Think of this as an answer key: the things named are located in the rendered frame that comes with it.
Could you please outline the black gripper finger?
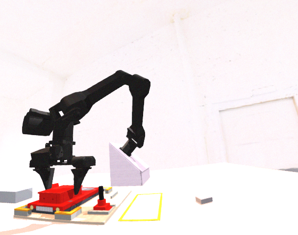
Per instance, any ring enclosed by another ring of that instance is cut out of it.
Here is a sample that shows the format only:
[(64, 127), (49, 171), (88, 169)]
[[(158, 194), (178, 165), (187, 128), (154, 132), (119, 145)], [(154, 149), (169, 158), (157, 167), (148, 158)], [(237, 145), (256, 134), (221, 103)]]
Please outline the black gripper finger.
[(74, 194), (77, 195), (79, 193), (79, 190), (81, 188), (82, 182), (88, 172), (89, 169), (92, 169), (92, 167), (90, 168), (74, 168), (71, 169), (71, 172), (74, 176)]
[(53, 176), (54, 176), (54, 170), (55, 168), (46, 168), (46, 169), (33, 169), (33, 171), (36, 171), (44, 184), (45, 190), (51, 189), (52, 182), (53, 182)]

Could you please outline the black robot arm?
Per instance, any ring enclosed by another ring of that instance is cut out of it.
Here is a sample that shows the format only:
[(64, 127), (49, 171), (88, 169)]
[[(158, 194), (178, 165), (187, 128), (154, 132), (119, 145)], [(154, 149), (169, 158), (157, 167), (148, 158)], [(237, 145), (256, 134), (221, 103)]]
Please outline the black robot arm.
[[(127, 128), (128, 140), (119, 149), (130, 157), (136, 147), (141, 148), (144, 145), (144, 101), (149, 94), (150, 81), (123, 70), (117, 70), (84, 91), (64, 96), (59, 103), (49, 108), (50, 112), (30, 108), (23, 120), (22, 134), (46, 137), (53, 131), (52, 137), (73, 137), (74, 125), (80, 124), (79, 120), (91, 110), (92, 106), (123, 85), (129, 86), (132, 96), (132, 124)], [(63, 116), (60, 115), (60, 111), (63, 112)], [(31, 153), (32, 164), (50, 165), (57, 159), (64, 160), (63, 155), (64, 150), (60, 142), (56, 142), (53, 146), (48, 142), (45, 148)]]

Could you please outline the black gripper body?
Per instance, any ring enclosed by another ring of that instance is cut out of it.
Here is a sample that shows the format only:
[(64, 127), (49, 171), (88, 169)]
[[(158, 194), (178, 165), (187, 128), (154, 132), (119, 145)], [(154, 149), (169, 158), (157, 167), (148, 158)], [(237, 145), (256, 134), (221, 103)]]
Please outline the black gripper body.
[(29, 161), (29, 167), (35, 168), (35, 169), (46, 169), (50, 168), (53, 165), (72, 165), (76, 169), (78, 168), (90, 168), (91, 166), (96, 166), (96, 160), (94, 156), (75, 156), (73, 155), (73, 145), (75, 145), (75, 141), (73, 141), (73, 137), (52, 137), (52, 140), (49, 141), (50, 144), (56, 145), (56, 142), (60, 142), (61, 146), (64, 150), (64, 155), (62, 156), (62, 159), (67, 160), (65, 162), (64, 160), (60, 160), (58, 162), (58, 159), (50, 165), (37, 165), (33, 166), (32, 159)]

